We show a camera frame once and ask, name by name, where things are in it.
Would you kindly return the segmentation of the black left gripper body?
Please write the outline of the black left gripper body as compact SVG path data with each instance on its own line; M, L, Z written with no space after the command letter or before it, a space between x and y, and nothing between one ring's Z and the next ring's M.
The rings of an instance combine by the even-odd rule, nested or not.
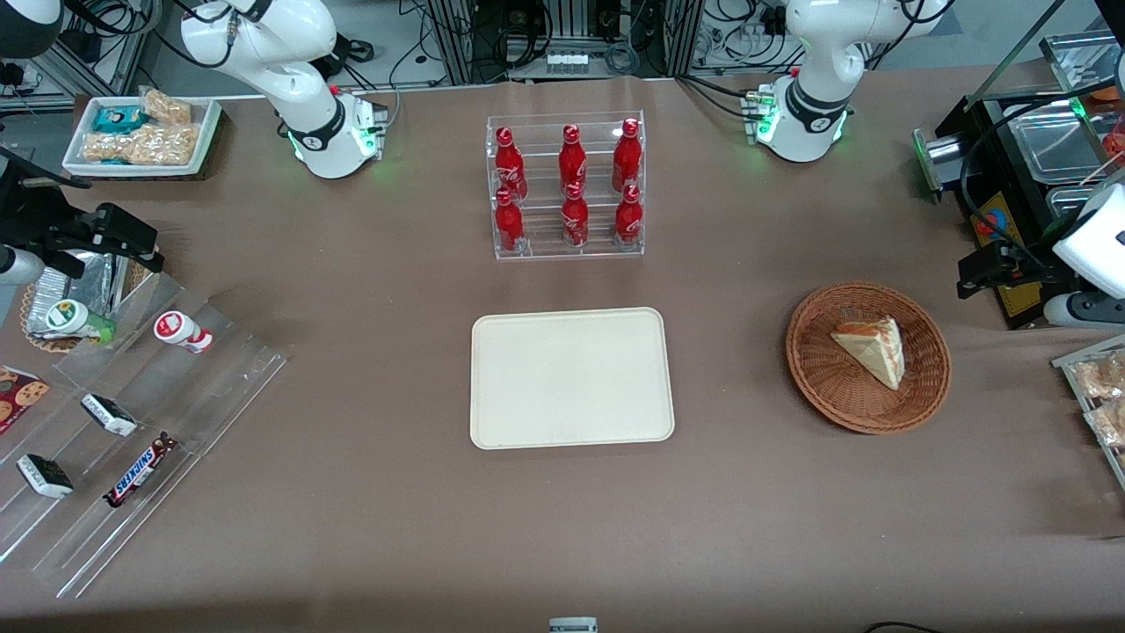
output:
M1065 283L1069 266L1054 256L1037 256L1034 250L1018 242L991 241L976 248L968 259L988 259L994 265L993 287L1032 283Z

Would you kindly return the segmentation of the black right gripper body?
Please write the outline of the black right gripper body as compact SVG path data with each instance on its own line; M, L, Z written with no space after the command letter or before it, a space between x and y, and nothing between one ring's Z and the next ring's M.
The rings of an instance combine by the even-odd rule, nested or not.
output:
M37 253L87 250L124 257L152 257L158 230L115 204L93 212L73 206L18 214L18 247Z

